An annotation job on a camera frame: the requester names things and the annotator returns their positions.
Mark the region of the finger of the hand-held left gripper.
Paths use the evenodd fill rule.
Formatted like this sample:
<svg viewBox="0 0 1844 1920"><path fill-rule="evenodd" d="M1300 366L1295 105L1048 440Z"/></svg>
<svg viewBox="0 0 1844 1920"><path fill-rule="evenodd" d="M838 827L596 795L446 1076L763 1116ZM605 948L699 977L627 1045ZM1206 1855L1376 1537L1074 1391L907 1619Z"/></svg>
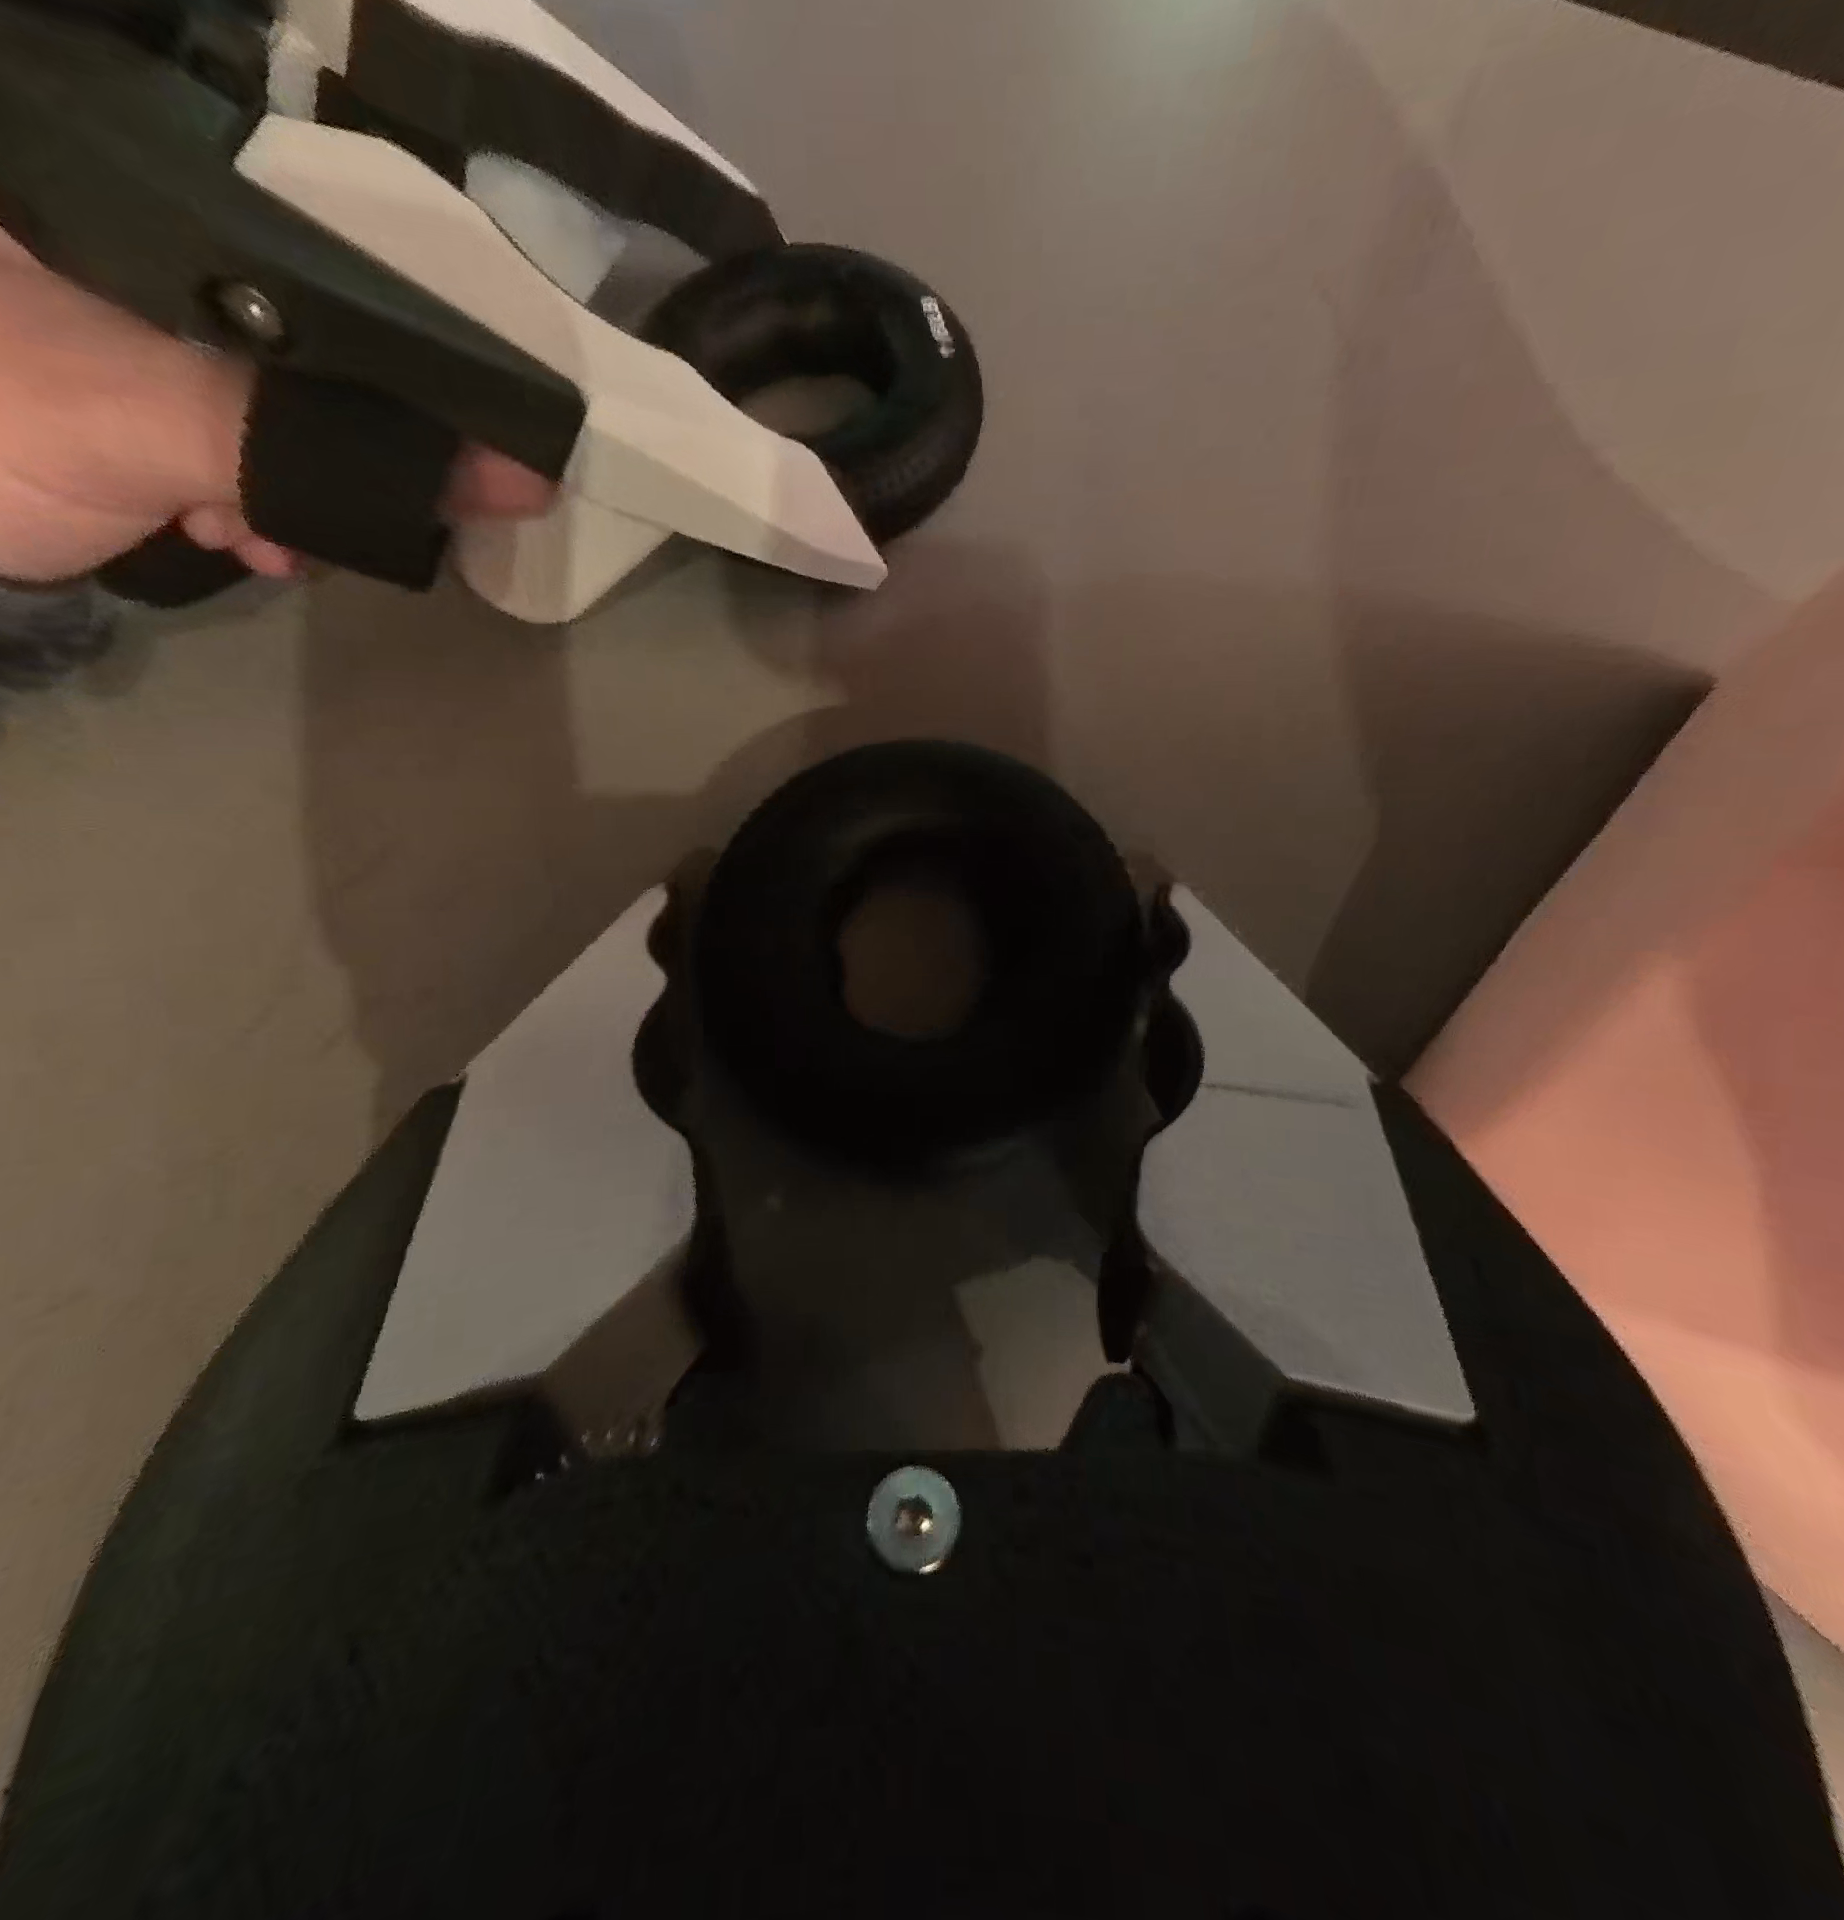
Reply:
<svg viewBox="0 0 1844 1920"><path fill-rule="evenodd" d="M275 4L269 110L453 187L496 156L702 257L781 244L763 192L543 4Z"/></svg>
<svg viewBox="0 0 1844 1920"><path fill-rule="evenodd" d="M467 589L616 589L671 535L805 579L887 562L823 462L590 312L627 230L547 173L473 156L456 189L398 146L266 116L239 173L574 379L586 425L551 512L456 535Z"/></svg>

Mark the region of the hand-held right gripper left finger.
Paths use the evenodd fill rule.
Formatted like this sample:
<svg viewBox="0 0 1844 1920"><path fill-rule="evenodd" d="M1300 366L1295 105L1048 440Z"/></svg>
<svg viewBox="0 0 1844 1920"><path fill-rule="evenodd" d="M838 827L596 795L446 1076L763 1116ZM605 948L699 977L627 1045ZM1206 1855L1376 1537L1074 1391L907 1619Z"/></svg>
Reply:
<svg viewBox="0 0 1844 1920"><path fill-rule="evenodd" d="M389 1426L545 1380L612 1312L658 1355L689 1333L653 1278L696 1225L689 1145L638 1083L634 1045L666 973L653 886L469 1064L402 1268L359 1383Z"/></svg>

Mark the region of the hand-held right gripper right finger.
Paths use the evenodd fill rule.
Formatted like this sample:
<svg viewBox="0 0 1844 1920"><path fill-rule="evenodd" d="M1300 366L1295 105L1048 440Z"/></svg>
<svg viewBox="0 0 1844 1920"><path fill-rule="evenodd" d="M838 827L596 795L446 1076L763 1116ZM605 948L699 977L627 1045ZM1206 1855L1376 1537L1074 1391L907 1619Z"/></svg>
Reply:
<svg viewBox="0 0 1844 1920"><path fill-rule="evenodd" d="M1159 886L1152 928L1136 1368L1179 1430L1272 1430L1297 1406L1472 1430L1373 1073L1184 883Z"/></svg>

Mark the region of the black rubber tire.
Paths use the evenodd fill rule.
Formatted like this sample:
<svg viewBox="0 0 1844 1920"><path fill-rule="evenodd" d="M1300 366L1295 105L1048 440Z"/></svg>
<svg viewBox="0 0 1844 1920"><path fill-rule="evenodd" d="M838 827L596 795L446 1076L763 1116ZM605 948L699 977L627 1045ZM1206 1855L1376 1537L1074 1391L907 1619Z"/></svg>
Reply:
<svg viewBox="0 0 1844 1920"><path fill-rule="evenodd" d="M790 433L839 488L868 538L907 538L959 492L984 430L972 336L917 275L861 249L777 244L676 284L638 326L724 401L839 379L861 401Z"/></svg>
<svg viewBox="0 0 1844 1920"><path fill-rule="evenodd" d="M984 938L984 989L938 1039L873 1028L842 993L842 924L903 868L952 880ZM758 1113L910 1171L1038 1132L1109 1076L1148 931L1111 837L1048 773L907 740L800 771L737 829L689 961L706 1049Z"/></svg>

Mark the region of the person's left hand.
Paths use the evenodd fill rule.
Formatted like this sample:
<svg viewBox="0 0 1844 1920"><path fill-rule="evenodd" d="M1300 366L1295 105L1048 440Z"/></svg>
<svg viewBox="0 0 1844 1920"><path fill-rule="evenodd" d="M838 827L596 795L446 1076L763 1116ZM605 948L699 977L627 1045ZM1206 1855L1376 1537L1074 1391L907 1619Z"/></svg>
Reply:
<svg viewBox="0 0 1844 1920"><path fill-rule="evenodd" d="M467 522L556 485L357 388L189 346L0 226L0 589L71 589L162 533L285 579L427 589Z"/></svg>

